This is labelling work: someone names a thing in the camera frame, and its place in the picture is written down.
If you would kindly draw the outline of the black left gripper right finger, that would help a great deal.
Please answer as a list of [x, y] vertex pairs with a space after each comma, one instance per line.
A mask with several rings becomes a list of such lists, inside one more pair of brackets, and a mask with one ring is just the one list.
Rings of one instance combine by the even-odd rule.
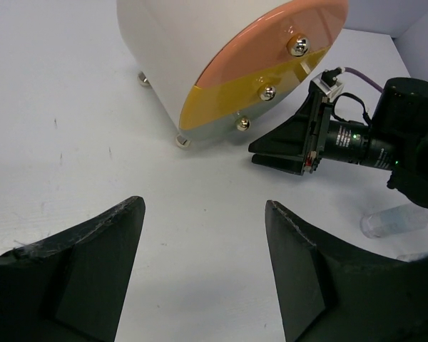
[[265, 230], [286, 341], [428, 341], [428, 256], [366, 251], [274, 200]]

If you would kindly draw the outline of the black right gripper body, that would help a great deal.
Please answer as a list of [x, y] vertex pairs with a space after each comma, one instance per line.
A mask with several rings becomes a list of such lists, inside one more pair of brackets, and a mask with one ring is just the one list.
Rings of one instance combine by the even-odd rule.
[[313, 172], [325, 158], [387, 170], [388, 188], [428, 209], [428, 82], [389, 79], [374, 114], [363, 112], [362, 122], [336, 114], [337, 101], [310, 83], [302, 169]]

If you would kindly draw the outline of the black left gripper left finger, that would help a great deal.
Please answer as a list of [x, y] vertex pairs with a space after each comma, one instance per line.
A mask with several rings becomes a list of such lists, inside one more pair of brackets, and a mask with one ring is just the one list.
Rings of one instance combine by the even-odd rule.
[[145, 211], [133, 196], [0, 255], [0, 341], [114, 341]]

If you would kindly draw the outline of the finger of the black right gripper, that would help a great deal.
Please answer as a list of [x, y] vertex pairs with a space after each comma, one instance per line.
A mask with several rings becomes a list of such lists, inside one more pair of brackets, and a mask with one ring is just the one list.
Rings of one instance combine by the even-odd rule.
[[303, 175], [304, 166], [300, 161], [286, 160], [278, 157], [254, 154], [251, 162], [256, 165], [272, 168], [293, 175]]
[[312, 124], [322, 103], [322, 94], [309, 92], [300, 108], [285, 122], [248, 146], [248, 152], [271, 157], [302, 156], [307, 149]]

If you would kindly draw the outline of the grey bottom drawer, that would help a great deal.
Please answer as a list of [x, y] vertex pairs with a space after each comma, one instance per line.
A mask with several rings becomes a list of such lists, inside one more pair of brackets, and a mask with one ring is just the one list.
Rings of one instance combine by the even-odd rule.
[[261, 103], [252, 105], [249, 108], [240, 110], [236, 113], [227, 115], [223, 118], [214, 120], [211, 123], [203, 125], [193, 130], [182, 130], [178, 128], [180, 135], [187, 140], [202, 141], [211, 138], [219, 138], [237, 130], [237, 122], [245, 117], [250, 122], [259, 118], [261, 115], [275, 107], [280, 101], [287, 97], [291, 92], [278, 95], [277, 91], [271, 85], [267, 85], [264, 90], [260, 91]]

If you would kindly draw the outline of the orange top drawer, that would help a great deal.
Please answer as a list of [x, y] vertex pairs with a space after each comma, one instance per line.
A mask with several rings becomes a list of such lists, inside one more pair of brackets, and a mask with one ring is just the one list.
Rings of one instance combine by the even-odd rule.
[[347, 1], [229, 1], [228, 19], [218, 29], [237, 24], [230, 40], [198, 78], [210, 88], [291, 61], [291, 45], [307, 38], [310, 53], [333, 45], [344, 26]]

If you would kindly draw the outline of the yellow drawer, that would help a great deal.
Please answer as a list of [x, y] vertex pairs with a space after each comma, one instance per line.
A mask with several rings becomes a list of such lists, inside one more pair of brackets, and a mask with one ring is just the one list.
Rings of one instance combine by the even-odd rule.
[[302, 58], [216, 85], [196, 83], [181, 110], [179, 128], [193, 130], [261, 103], [260, 91], [268, 85], [274, 87], [278, 95], [293, 91], [311, 74], [329, 49], [322, 48]]

